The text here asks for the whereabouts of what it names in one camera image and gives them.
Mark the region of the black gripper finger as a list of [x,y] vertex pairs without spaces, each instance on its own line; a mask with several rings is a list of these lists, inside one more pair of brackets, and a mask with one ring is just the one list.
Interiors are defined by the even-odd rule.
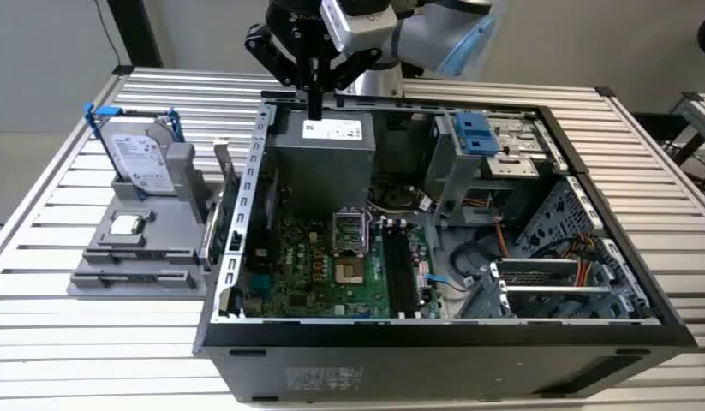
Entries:
[[324,52],[317,60],[313,78],[313,119],[321,119],[321,100],[327,92],[345,89],[361,73],[371,68],[381,51],[377,48],[355,51],[335,67],[332,56]]
[[253,24],[245,34],[244,47],[272,77],[284,85],[304,93],[305,113],[315,119],[315,83],[311,59],[299,57],[291,61],[273,44],[273,36],[265,24]]

